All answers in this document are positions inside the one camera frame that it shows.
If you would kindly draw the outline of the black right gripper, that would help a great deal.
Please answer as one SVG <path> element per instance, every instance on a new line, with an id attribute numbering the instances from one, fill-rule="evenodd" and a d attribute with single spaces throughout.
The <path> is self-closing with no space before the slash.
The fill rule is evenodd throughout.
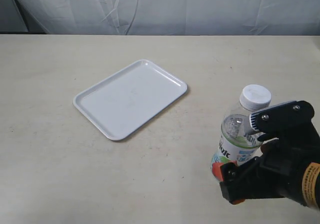
<path id="1" fill-rule="evenodd" d="M 238 166 L 217 163 L 214 174 L 230 204 L 245 200 L 287 198 L 320 209 L 320 136 L 306 101 L 288 101 L 248 116 L 248 134 L 261 134 L 262 157 Z"/>

